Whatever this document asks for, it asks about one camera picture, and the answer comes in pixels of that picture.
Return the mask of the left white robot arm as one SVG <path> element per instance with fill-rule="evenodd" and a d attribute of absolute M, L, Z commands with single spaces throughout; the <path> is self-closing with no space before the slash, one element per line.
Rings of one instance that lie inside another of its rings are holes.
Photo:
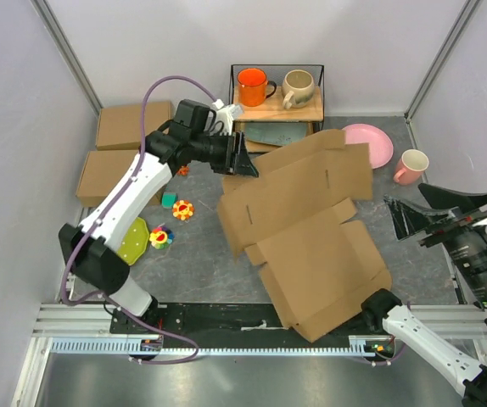
<path fill-rule="evenodd" d="M 242 113 L 241 105 L 220 100 L 212 106 L 181 101 L 174 118 L 145 137 L 128 171 L 93 213 L 59 231 L 66 271 L 126 309 L 129 324 L 140 333 L 157 326 L 157 301 L 132 279 L 116 251 L 142 209 L 184 165 L 199 161 L 218 174 L 259 175 L 244 134 L 232 129 Z"/>

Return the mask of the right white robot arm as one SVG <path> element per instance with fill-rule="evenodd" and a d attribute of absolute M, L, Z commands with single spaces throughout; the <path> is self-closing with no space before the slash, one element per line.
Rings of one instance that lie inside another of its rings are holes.
<path fill-rule="evenodd" d="M 463 405 L 487 406 L 487 193 L 428 183 L 418 189 L 425 207 L 384 197 L 395 235 L 404 240 L 423 233 L 420 246 L 443 246 L 474 302 L 411 309 L 381 288 L 362 303 L 361 324 L 412 349 L 461 395 Z"/>

